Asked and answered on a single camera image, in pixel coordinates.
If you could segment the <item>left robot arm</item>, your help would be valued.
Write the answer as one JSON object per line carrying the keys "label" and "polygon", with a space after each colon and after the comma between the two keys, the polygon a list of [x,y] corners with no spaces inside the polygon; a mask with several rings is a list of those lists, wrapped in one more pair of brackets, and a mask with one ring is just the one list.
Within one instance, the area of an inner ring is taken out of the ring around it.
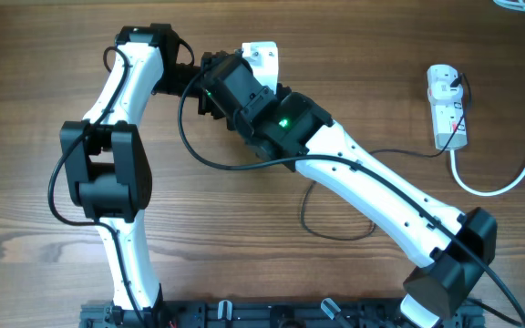
{"label": "left robot arm", "polygon": [[125,26],[110,47],[108,80],[92,109],[60,130],[62,155],[48,184],[55,199],[57,177],[67,176],[72,202],[84,211],[81,226],[95,228],[104,244],[114,294],[111,300],[82,305],[82,327],[174,327],[175,313],[162,295],[153,270],[144,216],[152,193],[152,174],[139,125],[149,97],[156,93],[201,98],[190,80],[210,66],[182,64],[185,40],[169,24]]}

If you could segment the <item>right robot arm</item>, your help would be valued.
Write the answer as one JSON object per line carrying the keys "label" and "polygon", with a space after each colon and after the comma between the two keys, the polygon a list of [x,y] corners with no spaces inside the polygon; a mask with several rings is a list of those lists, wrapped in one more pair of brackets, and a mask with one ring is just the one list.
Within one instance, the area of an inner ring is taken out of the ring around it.
{"label": "right robot arm", "polygon": [[429,197],[362,149],[309,97],[260,82],[239,54],[205,54],[201,110],[224,117],[259,158],[284,164],[346,200],[392,238],[415,269],[400,312],[416,327],[453,317],[490,269],[497,222]]}

